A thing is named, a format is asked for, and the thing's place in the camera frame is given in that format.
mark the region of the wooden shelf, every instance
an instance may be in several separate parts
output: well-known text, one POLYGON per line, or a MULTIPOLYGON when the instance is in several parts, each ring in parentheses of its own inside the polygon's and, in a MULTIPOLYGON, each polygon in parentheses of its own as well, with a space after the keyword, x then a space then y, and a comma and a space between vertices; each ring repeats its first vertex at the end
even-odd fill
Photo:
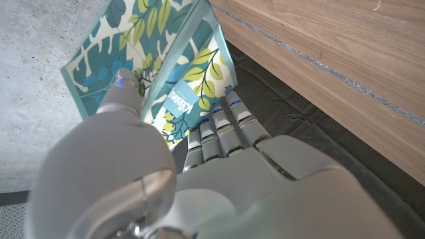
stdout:
POLYGON ((425 2, 210 2, 227 40, 425 185, 425 2))

